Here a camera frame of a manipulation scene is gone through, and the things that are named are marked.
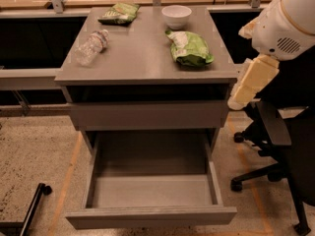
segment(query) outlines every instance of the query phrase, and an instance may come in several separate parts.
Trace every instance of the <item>chip bag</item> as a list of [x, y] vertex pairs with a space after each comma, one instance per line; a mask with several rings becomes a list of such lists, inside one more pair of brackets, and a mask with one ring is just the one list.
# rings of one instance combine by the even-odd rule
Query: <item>chip bag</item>
[[137, 17], [138, 4], [117, 3], [97, 20], [104, 25], [127, 25]]
[[165, 34], [172, 40], [170, 52], [174, 61], [192, 67], [203, 67], [214, 61], [207, 42], [198, 34], [172, 30], [167, 30]]

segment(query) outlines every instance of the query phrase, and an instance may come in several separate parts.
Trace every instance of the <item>speckled floor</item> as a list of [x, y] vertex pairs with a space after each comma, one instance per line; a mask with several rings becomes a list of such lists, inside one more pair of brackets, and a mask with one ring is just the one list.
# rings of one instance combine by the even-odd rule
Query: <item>speckled floor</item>
[[[29, 235], [181, 235], [181, 236], [255, 236], [296, 235], [297, 222], [285, 180], [270, 183], [267, 178], [244, 184], [241, 193], [229, 190], [233, 176], [271, 162], [259, 157], [250, 145], [236, 145], [235, 131], [243, 130], [249, 119], [243, 112], [230, 112], [221, 129], [214, 151], [222, 199], [238, 213], [228, 225], [176, 228], [133, 228], [75, 230], [65, 212], [78, 210], [86, 188], [90, 153], [62, 111], [0, 111], [0, 222], [22, 221], [37, 184], [50, 185], [53, 193], [44, 196], [29, 230]], [[309, 226], [315, 235], [315, 207], [306, 206]]]

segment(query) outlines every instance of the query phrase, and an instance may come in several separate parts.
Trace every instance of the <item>open drawer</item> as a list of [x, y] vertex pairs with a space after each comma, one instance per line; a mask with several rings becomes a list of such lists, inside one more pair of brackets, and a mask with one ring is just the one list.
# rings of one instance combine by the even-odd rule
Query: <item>open drawer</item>
[[212, 131], [97, 132], [76, 229], [227, 224], [211, 160]]

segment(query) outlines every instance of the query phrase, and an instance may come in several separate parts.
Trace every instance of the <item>cabinet top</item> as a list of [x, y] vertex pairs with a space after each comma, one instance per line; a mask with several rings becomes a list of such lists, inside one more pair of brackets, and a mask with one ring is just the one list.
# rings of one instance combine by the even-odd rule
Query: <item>cabinet top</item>
[[[192, 15], [183, 30], [203, 37], [215, 56], [204, 68], [181, 66], [170, 54], [167, 25], [162, 7], [141, 7], [137, 18], [128, 27], [102, 25], [97, 18], [109, 7], [92, 8], [85, 24], [69, 51], [55, 82], [60, 86], [228, 83], [234, 80], [235, 67], [221, 36], [205, 6], [190, 6]], [[94, 30], [108, 30], [109, 41], [90, 67], [83, 67], [74, 57], [75, 49]]]

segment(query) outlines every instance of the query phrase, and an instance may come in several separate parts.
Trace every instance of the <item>crushed plastic bottle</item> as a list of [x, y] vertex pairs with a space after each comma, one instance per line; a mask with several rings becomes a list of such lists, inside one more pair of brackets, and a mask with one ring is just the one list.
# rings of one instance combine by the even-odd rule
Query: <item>crushed plastic bottle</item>
[[89, 66], [97, 54], [107, 47], [107, 42], [106, 29], [93, 31], [88, 40], [75, 50], [76, 60], [82, 66]]

